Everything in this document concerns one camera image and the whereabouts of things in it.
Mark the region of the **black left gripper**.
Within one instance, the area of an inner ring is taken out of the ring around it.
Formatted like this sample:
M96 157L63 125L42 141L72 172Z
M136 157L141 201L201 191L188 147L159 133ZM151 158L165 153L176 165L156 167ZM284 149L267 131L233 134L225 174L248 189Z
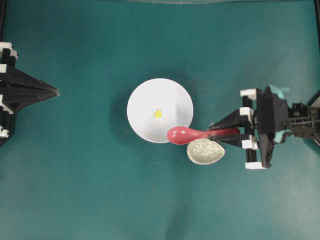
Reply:
M38 80L16 68L18 53L10 42L0 43L0 146L2 147L15 134L16 113L22 109L58 97L59 90L44 81ZM50 91L53 94L30 96L6 94L10 86Z

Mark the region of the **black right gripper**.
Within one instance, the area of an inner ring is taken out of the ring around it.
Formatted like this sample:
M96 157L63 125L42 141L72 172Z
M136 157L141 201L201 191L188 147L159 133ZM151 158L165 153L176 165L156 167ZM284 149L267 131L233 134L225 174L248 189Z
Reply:
M210 130L241 128L245 124L255 125L258 133L258 143L255 145L260 150L259 163L246 163L247 169L268 169L276 144L282 143L291 132L285 126L289 120L289 107L282 90L274 85L269 85L264 91L258 88L240 91L242 101L256 101L256 109L237 109L222 120L212 123ZM251 148L252 136L250 134L211 135L211 141L222 142L239 148Z

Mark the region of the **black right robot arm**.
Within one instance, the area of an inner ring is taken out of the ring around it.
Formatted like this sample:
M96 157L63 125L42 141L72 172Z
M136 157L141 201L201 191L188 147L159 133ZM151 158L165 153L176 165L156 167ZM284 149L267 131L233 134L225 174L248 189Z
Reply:
M208 138L246 150L245 168L268 169L276 144L294 136L320 142L320 100L312 105L294 103L288 106L282 90L269 85L240 91L242 107L233 111L209 129Z

